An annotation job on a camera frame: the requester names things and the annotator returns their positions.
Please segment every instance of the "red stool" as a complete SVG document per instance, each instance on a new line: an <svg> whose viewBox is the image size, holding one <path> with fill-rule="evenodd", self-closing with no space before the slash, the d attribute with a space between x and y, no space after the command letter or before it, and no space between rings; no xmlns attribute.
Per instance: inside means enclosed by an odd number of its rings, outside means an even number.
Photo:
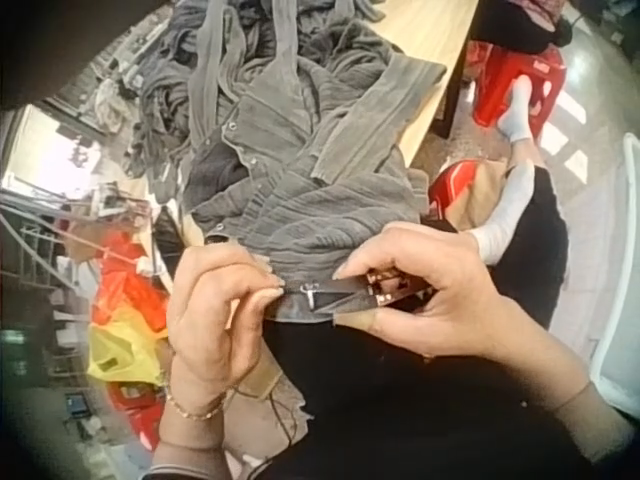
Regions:
<svg viewBox="0 0 640 480"><path fill-rule="evenodd" d="M436 204L438 218L476 176L477 160L461 160L447 167L429 187L429 201Z"/></svg>
<svg viewBox="0 0 640 480"><path fill-rule="evenodd" d="M164 411L163 403L156 403L153 407L127 412L129 423L136 432L138 440L144 448L153 452L160 443L158 428Z"/></svg>
<svg viewBox="0 0 640 480"><path fill-rule="evenodd" d="M148 383L108 382L107 393L113 406L122 412L148 408L156 403L156 392Z"/></svg>
<svg viewBox="0 0 640 480"><path fill-rule="evenodd" d="M567 69L560 51L550 46L540 55L526 55L494 46L478 82L478 93L473 119L478 125L491 127L507 110L507 94L512 83L520 76L528 75L533 84L531 105L540 108L529 114L529 124L534 137L542 132L549 119L556 99L567 77ZM545 95L545 84L551 89Z"/></svg>

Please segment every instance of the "bracelet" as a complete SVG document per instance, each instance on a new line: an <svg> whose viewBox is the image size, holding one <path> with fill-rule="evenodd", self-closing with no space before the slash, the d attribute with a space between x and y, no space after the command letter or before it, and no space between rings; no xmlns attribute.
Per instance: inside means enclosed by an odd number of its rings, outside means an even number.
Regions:
<svg viewBox="0 0 640 480"><path fill-rule="evenodd" d="M218 399L220 400L218 405L213 410L211 410L210 412L207 412L204 415L196 415L195 413L187 412L184 408L182 408L182 405L180 405L176 401L176 399L173 398L173 395L171 394L171 388L169 388L169 384L166 385L165 392L166 392L166 396L167 396L167 401L171 404L171 406L173 408L176 409L176 411L180 414L180 416L182 418L186 418L188 420L199 421L199 422L204 422L206 420L211 420L216 414L218 414L220 412L220 410L222 410L222 407L224 406L224 400L225 400L225 396L226 396L225 393L220 395L216 399L216 400L218 400Z"/></svg>

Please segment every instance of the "wooden table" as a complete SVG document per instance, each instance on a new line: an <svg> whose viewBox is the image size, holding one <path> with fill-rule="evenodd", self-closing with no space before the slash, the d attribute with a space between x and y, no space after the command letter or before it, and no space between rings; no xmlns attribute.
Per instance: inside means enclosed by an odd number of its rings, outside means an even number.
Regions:
<svg viewBox="0 0 640 480"><path fill-rule="evenodd" d="M464 58L461 62L458 60L464 51L477 6L478 0L386 0L376 5L387 16L383 21L371 24L373 30L398 45L407 55L447 67L444 78L433 95L426 99L422 111L400 140L400 150L407 166L413 161L432 126L456 66L458 76L462 74ZM459 89L455 88L456 85L452 87L451 100L457 100ZM450 102L450 106L453 110L446 112L451 116L444 119L441 136L448 136L446 131L453 120L455 104Z"/></svg>
<svg viewBox="0 0 640 480"><path fill-rule="evenodd" d="M471 20L478 0L386 0L377 5L386 18L372 24L372 28L412 57L437 62L447 67L447 73L433 94L425 99L417 118L405 130L400 150L407 166L411 164L420 144L431 127L438 106L454 74L456 64L466 44ZM200 229L187 217L182 224L187 245L203 245ZM151 250L150 232L141 232L139 241ZM168 275L163 283L171 292L173 282ZM263 355L256 369L245 379L242 390L258 397L266 396L282 375L282 370L263 345Z"/></svg>

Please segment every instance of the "woman's right hand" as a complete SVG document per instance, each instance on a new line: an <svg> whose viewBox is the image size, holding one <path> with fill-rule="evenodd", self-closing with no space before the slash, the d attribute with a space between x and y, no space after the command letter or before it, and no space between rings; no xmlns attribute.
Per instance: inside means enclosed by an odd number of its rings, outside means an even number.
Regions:
<svg viewBox="0 0 640 480"><path fill-rule="evenodd" d="M394 222L355 250L336 278L395 267L438 293L419 312L375 310L368 332L424 356L497 357L514 303L496 290L470 236Z"/></svg>

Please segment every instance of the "floor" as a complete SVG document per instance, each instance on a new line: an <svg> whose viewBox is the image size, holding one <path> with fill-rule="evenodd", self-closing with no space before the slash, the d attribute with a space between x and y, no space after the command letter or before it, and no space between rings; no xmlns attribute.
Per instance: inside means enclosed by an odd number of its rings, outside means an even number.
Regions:
<svg viewBox="0 0 640 480"><path fill-rule="evenodd" d="M570 20L577 18L572 10L567 15ZM568 79L540 146L564 207L619 165L626 132L640 137L640 75L615 46L583 20L576 24L573 43L562 53ZM508 145L498 132L474 124L470 115L474 93L473 86L461 92L451 138L445 141L429 134L412 167L433 178L447 162L508 155ZM558 329L563 328L574 331L571 325ZM283 380L274 396L285 427L292 432L295 418L295 437L301 438L305 428L297 408L302 402L300 395ZM268 458L286 446L269 402L234 396L228 405L227 424L227 446L236 454Z"/></svg>

